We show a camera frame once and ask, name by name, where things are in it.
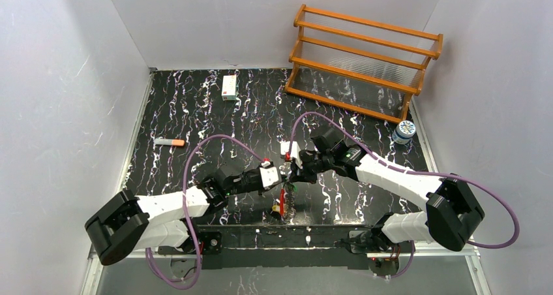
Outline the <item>steel key organizer red handle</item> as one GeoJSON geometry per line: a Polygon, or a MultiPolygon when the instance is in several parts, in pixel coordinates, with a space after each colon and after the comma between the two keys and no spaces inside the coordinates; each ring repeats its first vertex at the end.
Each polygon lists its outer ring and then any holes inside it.
{"type": "Polygon", "coordinates": [[[280,206],[282,217],[275,217],[281,221],[290,221],[295,215],[295,195],[297,187],[292,184],[291,189],[280,189],[280,196],[274,206],[280,206]]]}

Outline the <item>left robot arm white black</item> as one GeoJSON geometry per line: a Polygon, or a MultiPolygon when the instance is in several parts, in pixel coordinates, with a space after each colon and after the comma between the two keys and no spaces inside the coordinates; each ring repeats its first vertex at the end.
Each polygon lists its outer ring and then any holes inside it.
{"type": "Polygon", "coordinates": [[[104,266],[121,261],[137,249],[182,249],[192,236],[187,217],[193,219],[221,210],[231,195],[263,194],[284,178],[273,165],[243,172],[220,167],[186,191],[138,196],[123,190],[90,217],[84,229],[104,266]]]}

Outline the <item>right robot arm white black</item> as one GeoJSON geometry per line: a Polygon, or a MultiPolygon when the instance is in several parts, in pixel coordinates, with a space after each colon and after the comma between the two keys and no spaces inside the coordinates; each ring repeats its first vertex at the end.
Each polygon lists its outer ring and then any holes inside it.
{"type": "Polygon", "coordinates": [[[461,251],[485,217],[468,184],[456,177],[439,178],[414,172],[369,153],[359,144],[347,145],[336,130],[312,137],[314,150],[283,141],[280,154],[291,164],[292,182],[315,183],[318,174],[339,176],[389,191],[419,207],[415,213],[386,213],[366,232],[344,240],[358,248],[384,251],[404,241],[436,242],[461,251]]]}

